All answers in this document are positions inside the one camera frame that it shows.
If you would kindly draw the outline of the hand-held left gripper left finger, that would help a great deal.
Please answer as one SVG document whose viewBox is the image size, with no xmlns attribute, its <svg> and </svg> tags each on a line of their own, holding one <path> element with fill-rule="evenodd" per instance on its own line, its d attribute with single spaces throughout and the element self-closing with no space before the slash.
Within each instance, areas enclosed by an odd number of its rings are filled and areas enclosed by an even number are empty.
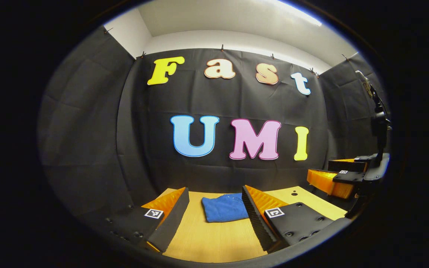
<svg viewBox="0 0 429 268">
<path fill-rule="evenodd" d="M 107 217 L 105 226 L 134 247 L 162 254 L 177 233 L 189 201 L 189 190 L 182 187 Z"/>
</svg>

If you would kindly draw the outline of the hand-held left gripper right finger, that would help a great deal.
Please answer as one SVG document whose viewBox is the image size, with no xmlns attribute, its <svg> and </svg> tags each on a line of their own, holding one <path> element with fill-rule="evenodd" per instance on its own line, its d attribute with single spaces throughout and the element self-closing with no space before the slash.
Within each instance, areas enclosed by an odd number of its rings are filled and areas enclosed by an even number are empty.
<svg viewBox="0 0 429 268">
<path fill-rule="evenodd" d="M 242 188 L 242 200 L 261 248 L 268 254 L 312 237 L 328 239 L 352 222 L 345 217 L 332 220 L 304 202 L 288 204 L 248 185 Z"/>
</svg>

